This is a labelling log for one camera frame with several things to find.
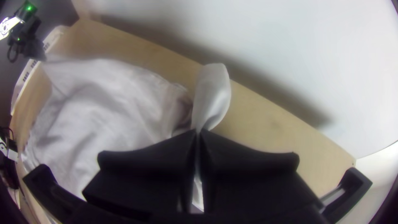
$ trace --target white plastic part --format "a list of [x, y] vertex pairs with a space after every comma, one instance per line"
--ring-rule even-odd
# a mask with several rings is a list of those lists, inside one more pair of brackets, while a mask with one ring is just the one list
[[8, 34], [10, 33], [10, 30], [15, 27], [18, 23], [20, 23], [22, 20], [18, 17], [13, 17], [13, 18], [5, 18], [0, 24], [0, 40], [6, 38]]

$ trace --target white wall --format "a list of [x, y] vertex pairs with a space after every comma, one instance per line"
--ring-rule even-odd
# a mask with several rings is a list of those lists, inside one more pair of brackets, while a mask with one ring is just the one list
[[390, 0], [86, 1], [112, 26], [201, 63], [225, 62], [232, 78], [356, 158], [398, 139], [398, 16]]

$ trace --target wooden board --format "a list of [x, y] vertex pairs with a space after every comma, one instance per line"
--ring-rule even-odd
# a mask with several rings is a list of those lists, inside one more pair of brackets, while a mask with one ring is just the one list
[[[113, 58], [141, 66], [170, 82], [182, 84], [191, 97], [201, 68], [197, 62], [168, 49], [90, 20], [74, 24], [51, 52], [74, 58]], [[213, 132], [260, 151], [297, 153], [298, 173], [317, 196], [335, 188], [344, 172], [354, 165], [354, 159], [346, 151], [305, 122], [234, 81], [231, 86], [231, 106]], [[48, 78], [38, 69], [11, 120], [19, 153], [50, 92]], [[21, 163], [18, 167], [22, 178], [25, 172]], [[28, 203], [37, 204], [31, 195], [26, 198]]]

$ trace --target white cloth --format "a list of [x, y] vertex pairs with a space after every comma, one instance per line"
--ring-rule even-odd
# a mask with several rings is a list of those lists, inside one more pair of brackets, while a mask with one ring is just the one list
[[[196, 82], [191, 128], [199, 133], [211, 130], [224, 118], [231, 102], [231, 83], [223, 64], [209, 64], [199, 72]], [[199, 157], [196, 156], [195, 176], [192, 189], [192, 204], [204, 211], [202, 181], [199, 172]]]
[[[49, 56], [43, 68], [52, 93], [31, 129], [22, 161], [28, 172], [48, 165], [60, 186], [81, 199], [99, 171], [99, 152], [141, 149], [190, 125], [198, 132], [210, 130], [225, 116], [231, 100], [223, 64], [200, 71], [194, 106], [182, 86], [119, 61]], [[199, 173], [193, 204], [203, 210]]]

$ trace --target crumpled fabric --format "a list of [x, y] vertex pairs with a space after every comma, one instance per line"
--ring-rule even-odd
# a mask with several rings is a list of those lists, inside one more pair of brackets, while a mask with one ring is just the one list
[[[194, 102], [181, 85], [120, 61], [49, 56], [43, 68], [52, 93], [21, 158], [28, 172], [46, 164], [60, 186], [83, 200], [82, 190], [100, 169], [99, 152], [145, 148], [191, 128], [210, 130], [231, 100], [223, 64], [199, 72]], [[203, 210], [198, 178], [193, 204]]]

